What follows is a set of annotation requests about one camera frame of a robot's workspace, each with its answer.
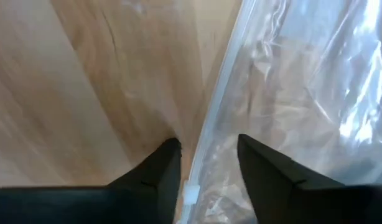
plastic wrapping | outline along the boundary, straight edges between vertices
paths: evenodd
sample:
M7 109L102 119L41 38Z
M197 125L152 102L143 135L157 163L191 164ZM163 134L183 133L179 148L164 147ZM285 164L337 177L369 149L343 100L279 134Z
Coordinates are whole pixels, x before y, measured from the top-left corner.
M239 133L344 184L382 183L382 1L244 1L189 179L200 195L184 223L256 223Z

plastic sheet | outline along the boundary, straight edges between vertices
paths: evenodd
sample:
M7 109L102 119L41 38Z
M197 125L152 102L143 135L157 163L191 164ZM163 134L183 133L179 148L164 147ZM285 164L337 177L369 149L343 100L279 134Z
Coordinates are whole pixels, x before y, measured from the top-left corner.
M230 71L232 56L223 62L185 223L257 222L239 133L344 184L382 183L382 1L248 1L244 22L245 2L227 54L246 32Z

crumpled plastic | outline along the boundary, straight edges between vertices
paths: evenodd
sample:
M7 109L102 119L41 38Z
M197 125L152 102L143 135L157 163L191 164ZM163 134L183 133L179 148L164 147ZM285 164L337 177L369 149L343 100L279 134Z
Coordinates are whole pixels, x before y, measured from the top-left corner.
M347 185L382 184L382 1L260 0L188 223L256 223L239 133Z

wooden floor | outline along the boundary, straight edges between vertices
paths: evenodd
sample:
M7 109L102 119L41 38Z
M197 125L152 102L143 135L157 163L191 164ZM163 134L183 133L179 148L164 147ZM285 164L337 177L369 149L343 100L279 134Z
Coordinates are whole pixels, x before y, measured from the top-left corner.
M0 186L107 184L171 136L186 179L239 6L0 0Z

clear plastic bag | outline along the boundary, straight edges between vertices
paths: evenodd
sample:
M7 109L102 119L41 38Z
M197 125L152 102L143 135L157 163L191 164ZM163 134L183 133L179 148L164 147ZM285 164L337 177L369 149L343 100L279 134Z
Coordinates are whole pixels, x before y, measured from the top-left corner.
M245 0L237 26L199 140L189 182L201 190L185 222L256 223L239 133L344 184L382 183L382 1Z

